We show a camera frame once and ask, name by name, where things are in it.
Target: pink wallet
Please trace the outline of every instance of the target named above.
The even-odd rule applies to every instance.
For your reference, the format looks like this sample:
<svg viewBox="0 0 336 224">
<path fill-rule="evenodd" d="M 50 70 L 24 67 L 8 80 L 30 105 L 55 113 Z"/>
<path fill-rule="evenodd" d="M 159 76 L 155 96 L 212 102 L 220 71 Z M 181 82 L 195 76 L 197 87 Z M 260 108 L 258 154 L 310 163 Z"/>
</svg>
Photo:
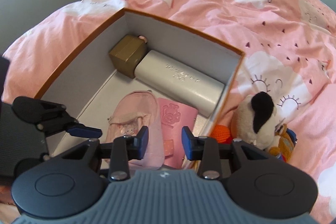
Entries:
<svg viewBox="0 0 336 224">
<path fill-rule="evenodd" d="M 158 98 L 157 102 L 161 112 L 164 164 L 181 169 L 185 155 L 181 140 L 182 127 L 188 126 L 193 130 L 198 110 L 163 98 Z"/>
</svg>

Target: small pink backpack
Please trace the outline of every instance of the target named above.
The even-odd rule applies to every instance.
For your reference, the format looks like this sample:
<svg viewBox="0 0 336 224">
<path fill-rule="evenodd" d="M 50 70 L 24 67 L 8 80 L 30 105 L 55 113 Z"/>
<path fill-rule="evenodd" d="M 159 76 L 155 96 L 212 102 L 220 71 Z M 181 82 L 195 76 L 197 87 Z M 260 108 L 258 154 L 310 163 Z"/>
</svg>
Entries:
<svg viewBox="0 0 336 224">
<path fill-rule="evenodd" d="M 142 160 L 129 161 L 130 169 L 155 170 L 162 166 L 165 155 L 160 107 L 152 92 L 135 91 L 126 95 L 108 121 L 110 126 L 106 137 L 107 143 L 120 136 L 135 136 L 142 126 L 148 126 L 149 138 L 145 156 Z"/>
</svg>

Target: yellow toy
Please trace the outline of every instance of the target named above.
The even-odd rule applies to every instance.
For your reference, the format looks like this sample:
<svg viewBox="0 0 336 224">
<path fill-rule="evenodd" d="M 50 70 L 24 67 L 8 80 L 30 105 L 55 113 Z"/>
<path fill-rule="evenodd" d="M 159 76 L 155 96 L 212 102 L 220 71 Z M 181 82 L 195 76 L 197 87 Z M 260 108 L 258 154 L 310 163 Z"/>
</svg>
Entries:
<svg viewBox="0 0 336 224">
<path fill-rule="evenodd" d="M 271 155 L 288 162 L 292 156 L 295 144 L 295 133 L 288 129 L 287 125 L 284 123 L 276 131 L 273 142 L 266 148 L 266 151 Z"/>
</svg>

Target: white case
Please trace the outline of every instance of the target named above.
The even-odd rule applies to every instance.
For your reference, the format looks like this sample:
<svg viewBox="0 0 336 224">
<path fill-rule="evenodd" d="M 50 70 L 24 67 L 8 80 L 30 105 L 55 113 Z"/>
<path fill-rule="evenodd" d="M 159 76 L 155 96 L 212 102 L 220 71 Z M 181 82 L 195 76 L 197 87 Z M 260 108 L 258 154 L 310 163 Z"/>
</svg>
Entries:
<svg viewBox="0 0 336 224">
<path fill-rule="evenodd" d="M 224 84 L 164 54 L 150 51 L 135 69 L 135 77 L 208 117 Z"/>
</svg>

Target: orange knitted toy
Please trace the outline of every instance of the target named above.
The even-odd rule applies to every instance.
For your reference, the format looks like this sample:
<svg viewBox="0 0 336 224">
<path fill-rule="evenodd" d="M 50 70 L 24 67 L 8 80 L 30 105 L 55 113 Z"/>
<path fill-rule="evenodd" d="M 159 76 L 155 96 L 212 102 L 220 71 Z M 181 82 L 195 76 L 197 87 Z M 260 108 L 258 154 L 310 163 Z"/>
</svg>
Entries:
<svg viewBox="0 0 336 224">
<path fill-rule="evenodd" d="M 228 127 L 217 124 L 211 132 L 210 137 L 216 139 L 218 143 L 225 143 L 231 138 L 231 133 Z"/>
</svg>

